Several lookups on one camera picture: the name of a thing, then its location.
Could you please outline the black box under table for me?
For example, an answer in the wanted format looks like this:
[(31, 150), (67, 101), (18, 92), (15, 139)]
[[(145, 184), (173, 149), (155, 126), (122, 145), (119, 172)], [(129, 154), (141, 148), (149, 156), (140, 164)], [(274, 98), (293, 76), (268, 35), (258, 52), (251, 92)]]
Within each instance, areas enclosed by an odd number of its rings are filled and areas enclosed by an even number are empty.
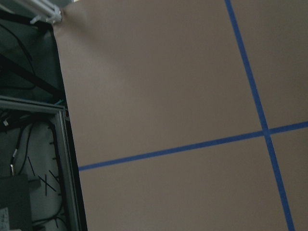
[(8, 209), (11, 230), (33, 230), (29, 185), (26, 175), (0, 179), (0, 207)]

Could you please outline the grey aluminium table frame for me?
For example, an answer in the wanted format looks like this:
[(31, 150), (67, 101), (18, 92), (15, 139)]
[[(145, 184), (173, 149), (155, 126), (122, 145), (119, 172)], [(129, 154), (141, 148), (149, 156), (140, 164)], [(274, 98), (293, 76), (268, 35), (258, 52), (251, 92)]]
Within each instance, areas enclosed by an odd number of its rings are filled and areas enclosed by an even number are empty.
[[(0, 178), (26, 175), (32, 231), (85, 231), (87, 223), (67, 110), (60, 105), (0, 99)], [(8, 209), (0, 228), (11, 230)]]

